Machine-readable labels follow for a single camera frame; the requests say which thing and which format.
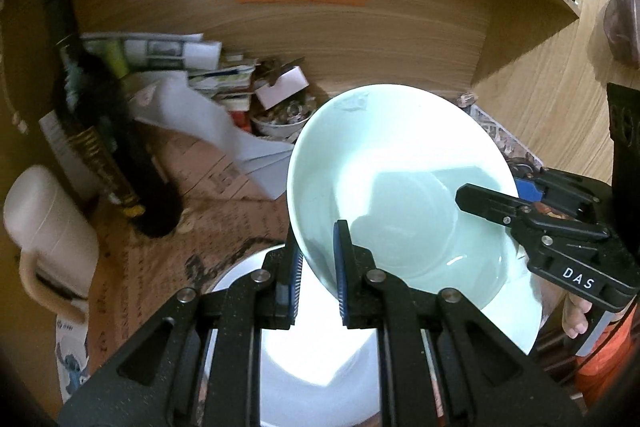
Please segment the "human hand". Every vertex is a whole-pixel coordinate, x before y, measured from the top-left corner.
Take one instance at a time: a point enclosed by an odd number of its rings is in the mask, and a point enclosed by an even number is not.
[[[564,297],[564,309],[562,309],[562,329],[570,339],[574,339],[584,333],[589,327],[586,313],[592,304],[582,297],[568,293]]]

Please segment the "bowl rim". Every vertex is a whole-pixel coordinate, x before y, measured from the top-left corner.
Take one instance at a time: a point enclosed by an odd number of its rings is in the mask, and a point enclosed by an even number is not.
[[[432,101],[437,100],[436,103],[450,104],[452,108],[455,108],[455,110],[458,111],[461,117],[460,120],[467,121],[468,123],[473,123],[474,126],[477,126],[477,128],[482,132],[482,135],[485,137],[485,138],[479,138],[479,139],[484,140],[487,143],[487,145],[491,144],[495,148],[495,153],[502,156],[502,153],[499,151],[499,149],[497,148],[497,146],[495,145],[491,137],[487,133],[485,133],[485,131],[478,124],[478,122],[476,122],[470,115],[468,115],[462,109],[456,107],[454,104],[438,96],[437,94],[434,94],[424,89],[419,89],[418,87],[407,86],[404,84],[370,84],[369,86],[361,86],[361,87],[356,87],[354,89],[344,91],[339,95],[337,95],[336,97],[330,99],[325,104],[321,105],[321,107],[319,107],[314,114],[310,115],[309,118],[311,118],[312,116],[315,116],[317,120],[324,112],[331,110],[331,108],[334,107],[335,104],[340,103],[342,99],[347,98],[348,96],[353,96],[354,94],[357,94],[359,92],[367,92],[367,93],[371,91],[383,92],[385,90],[398,90],[398,91],[403,90],[405,92],[411,92],[415,96],[422,96]],[[289,211],[289,222],[290,222],[292,231],[294,233],[294,237],[296,238],[296,241],[300,246],[300,250],[302,250],[302,253],[305,256],[305,259],[309,267],[311,268],[313,273],[316,275],[316,277],[318,277],[318,279],[322,282],[322,285],[324,285],[324,287],[327,288],[334,296],[337,296],[336,290],[335,288],[333,288],[334,283],[330,280],[326,280],[326,277],[322,274],[322,271],[319,269],[319,263],[317,263],[314,259],[310,258],[310,256],[308,255],[306,246],[302,245],[302,242],[299,240],[299,237],[301,235],[300,220],[298,219],[298,216],[295,212],[294,198],[292,197],[294,193],[293,184],[294,184],[294,178],[295,178],[293,174],[294,174],[294,169],[296,168],[296,165],[298,163],[298,157],[301,154],[301,149],[302,149],[301,146],[305,143],[306,136],[310,132],[312,132],[314,127],[315,126],[313,124],[313,121],[311,121],[302,128],[302,131],[300,132],[300,136],[298,136],[296,145],[291,153],[291,158],[289,160],[289,169],[287,171],[287,209]],[[498,184],[500,185],[500,190],[510,196],[518,197],[518,190],[516,188],[515,181],[513,180],[513,176],[511,175],[509,166],[507,165],[504,158],[502,158],[502,160],[504,163],[503,174],[501,174],[498,178]],[[511,239],[510,244],[511,243],[513,243],[513,248],[511,249],[513,251],[509,253],[510,258],[512,259],[510,259],[510,264],[507,266],[508,274],[509,274],[509,270],[511,269],[511,266],[517,261],[516,257],[518,252],[518,247],[513,239]]]
[[[266,123],[263,122],[261,120],[257,120],[254,116],[249,115],[249,120],[251,120],[252,122],[256,123],[256,124],[260,124],[260,125],[264,125],[266,127],[289,127],[289,126],[294,126],[294,125],[300,125],[301,123],[305,123],[309,120],[309,118],[311,118],[313,115],[315,115],[315,113],[317,112],[317,109],[314,109],[311,114],[305,118],[305,120],[300,120],[299,122],[296,123]]]

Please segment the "white bowl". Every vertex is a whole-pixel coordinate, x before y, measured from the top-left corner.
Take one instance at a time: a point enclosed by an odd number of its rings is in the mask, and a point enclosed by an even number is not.
[[[309,115],[305,120],[298,123],[266,123],[257,118],[251,117],[251,121],[255,123],[256,128],[260,134],[265,136],[271,136],[274,138],[288,138],[296,131],[299,131],[305,126],[305,123],[309,121],[313,115]]]
[[[457,288],[483,309],[529,274],[505,227],[458,209],[466,183],[518,195],[498,148],[469,115],[413,87],[366,86],[325,103],[302,130],[289,164],[289,216],[309,266],[334,295],[334,222],[346,219],[353,243],[369,248],[379,268],[431,293]],[[533,300],[517,342],[523,350],[540,323]],[[502,305],[492,309],[509,320]]]

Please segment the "white plate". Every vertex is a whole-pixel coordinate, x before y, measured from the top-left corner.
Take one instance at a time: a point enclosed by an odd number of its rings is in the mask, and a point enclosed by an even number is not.
[[[234,266],[215,290],[260,268],[274,248]],[[379,393],[375,330],[343,327],[338,302],[305,262],[296,324],[289,331],[262,330],[261,425],[357,425],[380,410]]]

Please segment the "clutter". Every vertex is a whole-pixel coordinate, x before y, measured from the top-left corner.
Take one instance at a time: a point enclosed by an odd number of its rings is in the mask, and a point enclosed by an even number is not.
[[[274,105],[305,89],[309,83],[299,66],[282,74],[273,86],[262,86],[255,91],[262,107],[270,109]]]
[[[289,138],[300,131],[316,111],[315,97],[306,94],[303,100],[289,98],[268,111],[251,117],[260,134],[276,138]]]
[[[246,58],[203,38],[105,32],[83,34],[82,43],[120,78],[135,120],[219,147],[263,195],[275,199],[286,188],[292,143],[316,110],[300,68],[304,57]],[[55,114],[40,123],[81,198],[100,193],[100,181],[60,141]]]

